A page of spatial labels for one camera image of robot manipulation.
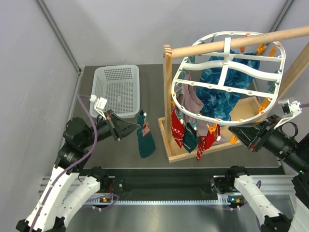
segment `wooden frame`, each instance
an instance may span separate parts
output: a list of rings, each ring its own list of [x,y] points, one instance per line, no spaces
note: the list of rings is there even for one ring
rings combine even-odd
[[[276,31],[256,36],[249,36],[243,38],[237,38],[231,40],[231,48],[244,47],[254,44],[269,43],[272,41],[286,40],[301,36],[309,35],[309,26],[302,28],[295,28],[283,31]],[[164,146],[169,159],[169,162],[180,161],[188,158],[195,157],[196,150],[188,153],[184,148],[179,148],[176,142],[171,137],[171,83],[172,83],[172,59],[182,58],[186,56],[194,56],[199,54],[205,54],[209,52],[216,52],[223,50],[224,41],[206,43],[190,47],[182,47],[171,49],[169,45],[164,46],[163,53],[163,66],[164,66],[164,108],[165,117],[159,118],[159,127],[162,134]],[[299,54],[296,60],[293,62],[289,70],[283,76],[281,83],[280,92],[278,95],[278,100],[285,94],[285,92],[290,88],[290,86],[297,80],[297,78],[302,74],[305,68],[309,65],[309,43]],[[256,114],[259,102],[256,97],[249,97],[239,100],[236,107],[231,112],[231,116],[234,119],[243,118],[244,112],[245,117],[252,117]],[[206,150],[204,154],[224,150],[234,146],[241,145],[239,141],[235,144],[229,142],[231,133],[225,127],[222,130],[222,134],[226,137],[227,142],[224,144],[212,146],[210,149]]]

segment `blue cloth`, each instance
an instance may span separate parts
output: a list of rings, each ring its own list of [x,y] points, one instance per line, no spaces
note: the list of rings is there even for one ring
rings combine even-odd
[[[246,55],[256,55],[254,53],[246,53]],[[209,61],[212,60],[223,60],[224,57],[210,57]],[[234,62],[242,63],[259,69],[260,61],[249,60],[249,59],[233,59]],[[205,69],[201,74],[200,82],[209,84],[218,84],[220,79],[222,68],[210,68]],[[225,86],[247,89],[251,84],[253,77],[236,71],[228,69],[226,74]],[[241,98],[241,93],[226,92],[224,90],[209,89],[205,87],[197,87],[197,97],[203,102],[204,107],[201,113],[204,116],[212,118],[220,118],[225,121],[230,121],[231,117],[229,113],[233,110],[238,100]]]

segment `wooden tray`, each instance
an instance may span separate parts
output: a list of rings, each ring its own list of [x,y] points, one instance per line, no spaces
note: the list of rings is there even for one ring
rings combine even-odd
[[[259,101],[256,97],[248,97],[244,99],[240,99],[233,111],[230,113],[232,120],[237,119],[246,119],[256,115],[257,109],[259,107]],[[164,130],[165,118],[159,118],[159,128],[163,137],[164,146],[166,149],[166,153],[169,159],[169,162],[181,161],[184,159],[189,159],[197,156],[197,149],[188,153],[186,149],[179,148],[176,144],[175,140],[171,138],[170,142],[168,142],[167,136]],[[226,143],[212,146],[208,150],[206,150],[203,155],[216,152],[220,150],[224,150],[230,147],[235,147],[241,145],[240,141],[237,141],[235,144],[231,144],[230,140],[233,134],[227,129],[227,127],[221,128],[221,135],[226,139]]]

